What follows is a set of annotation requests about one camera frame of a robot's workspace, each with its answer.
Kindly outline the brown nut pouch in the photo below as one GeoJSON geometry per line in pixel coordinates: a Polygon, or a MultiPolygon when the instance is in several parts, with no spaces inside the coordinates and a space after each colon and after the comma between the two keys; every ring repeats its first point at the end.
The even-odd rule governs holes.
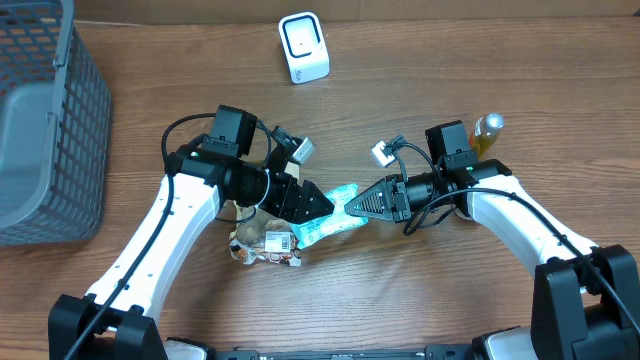
{"type": "Polygon", "coordinates": [[[252,218],[241,224],[237,224],[229,235],[229,240],[238,240],[242,245],[254,248],[263,248],[266,240],[266,232],[290,232],[291,224],[285,220],[265,212],[260,208],[240,207],[234,203],[238,219],[252,218]]]}

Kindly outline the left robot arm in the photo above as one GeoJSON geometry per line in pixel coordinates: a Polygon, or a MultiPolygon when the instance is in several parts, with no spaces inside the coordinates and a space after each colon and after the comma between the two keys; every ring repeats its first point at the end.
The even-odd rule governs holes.
{"type": "Polygon", "coordinates": [[[266,130],[255,115],[221,105],[209,132],[161,152],[165,175],[155,201],[108,271],[81,297],[62,295],[48,317],[52,359],[213,359],[214,348],[162,339],[158,320],[195,241],[228,200],[291,224],[330,215],[333,203],[310,181],[287,173],[314,151],[307,138],[266,130]],[[262,165],[244,161],[265,130],[262,165]]]}

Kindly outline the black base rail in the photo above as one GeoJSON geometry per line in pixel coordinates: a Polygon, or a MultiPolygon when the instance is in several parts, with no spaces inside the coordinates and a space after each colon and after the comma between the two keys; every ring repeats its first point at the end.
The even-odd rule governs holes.
{"type": "Polygon", "coordinates": [[[259,352],[257,350],[216,350],[212,346],[169,339],[164,342],[169,359],[187,360],[482,360],[488,356],[470,344],[427,345],[421,349],[331,350],[259,352]]]}

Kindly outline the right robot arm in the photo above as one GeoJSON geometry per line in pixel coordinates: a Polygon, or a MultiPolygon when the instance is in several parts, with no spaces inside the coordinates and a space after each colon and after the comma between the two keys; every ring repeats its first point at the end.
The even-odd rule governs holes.
{"type": "Polygon", "coordinates": [[[534,279],[529,326],[480,335],[468,345],[428,345],[427,359],[636,359],[639,274],[620,245],[600,247],[529,196],[496,159],[481,161],[462,122],[425,132],[428,173],[382,178],[347,214],[401,223],[405,235],[447,206],[496,235],[534,279]]]}

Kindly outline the grey plastic mesh basket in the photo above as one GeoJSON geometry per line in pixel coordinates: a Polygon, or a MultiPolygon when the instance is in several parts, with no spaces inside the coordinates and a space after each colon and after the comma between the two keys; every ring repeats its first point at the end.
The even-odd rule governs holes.
{"type": "Polygon", "coordinates": [[[71,1],[1,4],[1,243],[87,240],[104,213],[112,95],[71,1]]]}

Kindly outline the teal snack packet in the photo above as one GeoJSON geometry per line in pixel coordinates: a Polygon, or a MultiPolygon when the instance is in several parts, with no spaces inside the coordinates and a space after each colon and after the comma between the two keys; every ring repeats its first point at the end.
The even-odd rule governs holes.
{"type": "Polygon", "coordinates": [[[334,205],[334,212],[301,225],[292,224],[291,229],[298,239],[298,247],[305,249],[325,237],[366,225],[368,223],[366,217],[348,215],[344,209],[345,205],[357,195],[358,185],[355,183],[342,185],[325,193],[334,205]]]}

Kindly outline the white barcode scanner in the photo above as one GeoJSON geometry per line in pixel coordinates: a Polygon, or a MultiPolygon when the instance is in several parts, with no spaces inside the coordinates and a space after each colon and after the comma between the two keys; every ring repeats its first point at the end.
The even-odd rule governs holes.
{"type": "Polygon", "coordinates": [[[278,23],[291,81],[303,84],[329,75],[330,60],[318,17],[310,11],[292,14],[278,23]]]}

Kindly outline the yellow drink bottle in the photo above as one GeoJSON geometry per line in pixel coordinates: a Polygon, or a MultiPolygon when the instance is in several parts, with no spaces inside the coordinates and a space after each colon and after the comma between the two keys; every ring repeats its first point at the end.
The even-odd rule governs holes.
{"type": "Polygon", "coordinates": [[[482,157],[497,141],[503,127],[504,118],[499,113],[489,113],[476,122],[469,143],[478,157],[482,157]]]}

